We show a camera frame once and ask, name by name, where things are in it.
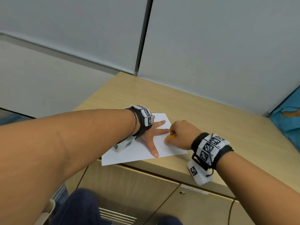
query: forearm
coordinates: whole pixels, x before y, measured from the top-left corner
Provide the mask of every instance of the forearm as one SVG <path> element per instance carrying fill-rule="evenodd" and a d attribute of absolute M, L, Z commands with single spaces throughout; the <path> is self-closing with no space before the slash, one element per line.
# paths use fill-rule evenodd
<path fill-rule="evenodd" d="M 298 224 L 300 195 L 234 152 L 217 163 L 217 172 L 257 225 Z"/>
<path fill-rule="evenodd" d="M 62 182 L 128 136 L 134 125 L 130 110 L 87 110 L 0 127 L 5 183 L 0 193 L 6 199 L 0 221 L 31 224 Z"/>

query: person's left arm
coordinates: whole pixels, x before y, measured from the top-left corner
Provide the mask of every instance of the person's left arm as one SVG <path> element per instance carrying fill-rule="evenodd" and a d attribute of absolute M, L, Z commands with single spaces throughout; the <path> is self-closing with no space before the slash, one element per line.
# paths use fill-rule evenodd
<path fill-rule="evenodd" d="M 156 129 L 164 122 L 155 122 L 142 136 L 153 155 L 153 136 L 169 132 Z M 135 115 L 127 109 L 77 111 L 0 126 L 0 221 L 33 224 L 65 180 L 134 126 Z M 139 128 L 137 119 L 134 133 Z"/>

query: person's left hand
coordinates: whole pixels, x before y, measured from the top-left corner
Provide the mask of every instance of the person's left hand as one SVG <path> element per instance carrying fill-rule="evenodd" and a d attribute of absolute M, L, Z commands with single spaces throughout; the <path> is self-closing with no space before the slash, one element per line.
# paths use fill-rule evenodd
<path fill-rule="evenodd" d="M 153 125 L 152 125 L 152 127 L 142 135 L 142 139 L 146 142 L 151 154 L 155 158 L 157 158 L 157 157 L 159 157 L 159 154 L 158 154 L 158 151 L 157 151 L 157 149 L 154 145 L 153 137 L 157 136 L 157 135 L 163 135 L 165 133 L 169 133 L 170 129 L 157 129 L 157 127 L 162 126 L 163 124 L 165 124 L 166 121 L 154 122 L 154 118 L 155 118 L 155 116 L 153 116 Z"/>

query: person's right arm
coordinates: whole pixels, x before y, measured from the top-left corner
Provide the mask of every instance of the person's right arm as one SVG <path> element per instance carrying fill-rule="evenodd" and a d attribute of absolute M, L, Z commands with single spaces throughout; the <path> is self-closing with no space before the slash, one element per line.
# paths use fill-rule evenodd
<path fill-rule="evenodd" d="M 165 142 L 190 150 L 201 131 L 187 121 L 176 121 Z M 220 177 L 256 225 L 300 224 L 300 194 L 231 151 L 216 165 Z"/>

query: blue bag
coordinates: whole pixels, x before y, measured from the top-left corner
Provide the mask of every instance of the blue bag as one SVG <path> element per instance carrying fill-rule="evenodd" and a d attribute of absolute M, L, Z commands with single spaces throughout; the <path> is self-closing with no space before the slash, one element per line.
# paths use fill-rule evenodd
<path fill-rule="evenodd" d="M 271 121 L 300 152 L 300 117 L 285 117 L 281 111 L 297 111 L 300 108 L 300 88 L 283 102 L 270 116 Z"/>

